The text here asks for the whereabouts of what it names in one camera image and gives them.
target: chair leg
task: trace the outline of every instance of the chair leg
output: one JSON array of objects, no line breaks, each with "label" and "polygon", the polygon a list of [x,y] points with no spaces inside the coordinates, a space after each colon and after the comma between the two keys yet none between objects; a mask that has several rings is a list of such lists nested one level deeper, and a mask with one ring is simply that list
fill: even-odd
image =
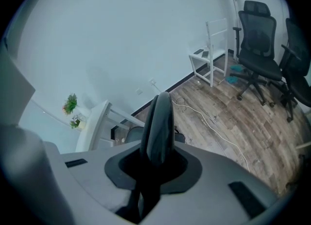
[{"label": "chair leg", "polygon": [[257,79],[257,82],[261,83],[261,84],[267,84],[267,81],[266,80],[262,80],[262,79]]},{"label": "chair leg", "polygon": [[293,103],[294,103],[294,104],[293,104],[293,108],[295,108],[295,107],[298,105],[298,102],[297,102],[294,98],[292,99],[292,101],[293,101]]},{"label": "chair leg", "polygon": [[260,102],[261,105],[262,105],[262,106],[265,106],[266,103],[267,103],[267,100],[266,100],[266,98],[264,97],[264,95],[263,95],[263,93],[262,93],[262,91],[261,91],[261,89],[260,89],[258,83],[255,82],[255,83],[253,83],[253,85],[254,85],[255,89],[257,90],[257,92],[259,93],[260,97],[262,98],[262,102]]},{"label": "chair leg", "polygon": [[236,74],[236,73],[230,73],[230,76],[236,76],[236,77],[238,77],[238,78],[241,78],[241,79],[244,79],[244,80],[247,80],[247,81],[250,80],[250,77],[247,76],[247,75]]},{"label": "chair leg", "polygon": [[268,82],[268,86],[270,86],[270,84],[272,84],[274,87],[276,87],[279,91],[281,91],[283,94],[285,93],[285,89],[284,87],[282,87],[280,84],[275,83],[275,82]]},{"label": "chair leg", "polygon": [[292,101],[291,100],[288,100],[288,107],[290,109],[290,116],[287,118],[287,122],[290,123],[294,119],[293,105],[292,105]]},{"label": "chair leg", "polygon": [[243,90],[242,90],[241,92],[238,93],[237,99],[238,99],[239,101],[242,100],[242,95],[243,95],[243,93],[249,88],[249,86],[251,86],[251,83],[247,83],[246,86],[243,88]]}]

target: wooden floor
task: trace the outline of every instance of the wooden floor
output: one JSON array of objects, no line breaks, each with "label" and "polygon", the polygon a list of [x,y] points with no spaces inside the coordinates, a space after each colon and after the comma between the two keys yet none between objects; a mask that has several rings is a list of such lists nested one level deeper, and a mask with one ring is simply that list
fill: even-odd
[{"label": "wooden floor", "polygon": [[[224,59],[215,62],[222,68]],[[230,66],[235,65],[231,57]],[[299,106],[294,109],[294,120],[287,123],[287,112],[276,102],[274,108],[268,104],[261,106],[258,94],[248,89],[243,100],[236,99],[237,93],[245,85],[243,80],[229,84],[219,72],[214,72],[214,87],[197,77],[192,77],[171,92],[177,104],[186,104],[201,112],[209,125],[225,139],[237,144],[246,157],[252,174],[265,182],[278,195],[286,191],[285,185],[293,180],[300,167],[295,146],[311,141],[310,125]],[[274,87],[261,87],[267,101],[276,100],[279,93]],[[136,115],[145,121],[149,108]],[[222,140],[203,122],[200,114],[190,108],[174,105],[174,122],[186,137],[186,144],[227,156],[246,168],[239,150]],[[116,144],[121,144],[127,131],[116,129]]]}]

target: black office chair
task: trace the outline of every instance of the black office chair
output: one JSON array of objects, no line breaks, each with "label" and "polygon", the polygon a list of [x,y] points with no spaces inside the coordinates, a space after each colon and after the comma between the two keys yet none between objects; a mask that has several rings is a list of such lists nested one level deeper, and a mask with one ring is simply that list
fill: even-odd
[{"label": "black office chair", "polygon": [[287,121],[291,122],[294,119],[293,103],[297,104],[294,97],[302,104],[311,107],[311,87],[305,79],[310,68],[311,55],[302,30],[289,18],[286,19],[286,27],[289,47],[282,45],[285,53],[280,67],[287,86],[275,82],[269,82],[268,85],[274,85],[283,93],[280,101],[284,107],[288,105],[290,116]]},{"label": "black office chair", "polygon": [[257,1],[245,1],[244,10],[239,11],[240,20],[243,26],[244,38],[239,53],[241,28],[233,27],[236,31],[237,57],[239,62],[246,67],[244,72],[247,75],[232,73],[247,80],[245,88],[238,93],[237,99],[242,100],[242,94],[254,85],[262,98],[261,105],[266,104],[266,99],[259,87],[259,84],[266,85],[266,81],[259,79],[259,75],[280,81],[282,73],[274,59],[274,37],[276,33],[276,20],[271,17],[270,10],[265,3]]},{"label": "black office chair", "polygon": [[[131,130],[128,132],[125,143],[134,142],[137,140],[141,140],[142,134],[143,134],[143,127],[135,126],[131,128]],[[175,141],[185,143],[185,136],[179,132],[175,132]]]}]

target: white table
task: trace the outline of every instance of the white table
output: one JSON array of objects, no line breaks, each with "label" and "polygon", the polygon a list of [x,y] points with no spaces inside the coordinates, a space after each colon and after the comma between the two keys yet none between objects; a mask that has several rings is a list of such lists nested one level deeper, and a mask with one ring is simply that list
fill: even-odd
[{"label": "white table", "polygon": [[107,142],[110,146],[113,146],[113,140],[101,138],[101,133],[98,132],[99,128],[104,125],[105,122],[110,122],[114,125],[117,125],[123,129],[129,130],[130,128],[124,124],[121,124],[114,119],[109,117],[109,113],[115,113],[118,116],[123,117],[124,119],[138,125],[145,126],[145,123],[136,119],[135,117],[125,113],[124,111],[118,109],[108,100],[98,104],[91,109],[91,114],[86,121],[85,128],[81,131],[78,143],[76,146],[76,152],[86,152],[94,150],[98,141]]}]

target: teal object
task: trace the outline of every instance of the teal object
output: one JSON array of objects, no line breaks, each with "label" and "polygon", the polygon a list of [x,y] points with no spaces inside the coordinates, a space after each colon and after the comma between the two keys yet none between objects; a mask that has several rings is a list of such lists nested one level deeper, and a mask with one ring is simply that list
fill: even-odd
[{"label": "teal object", "polygon": [[230,84],[234,84],[238,81],[238,78],[236,76],[228,76],[225,78],[225,80]]},{"label": "teal object", "polygon": [[242,67],[240,65],[232,65],[230,66],[230,69],[236,71],[236,72],[241,72],[243,71]]}]

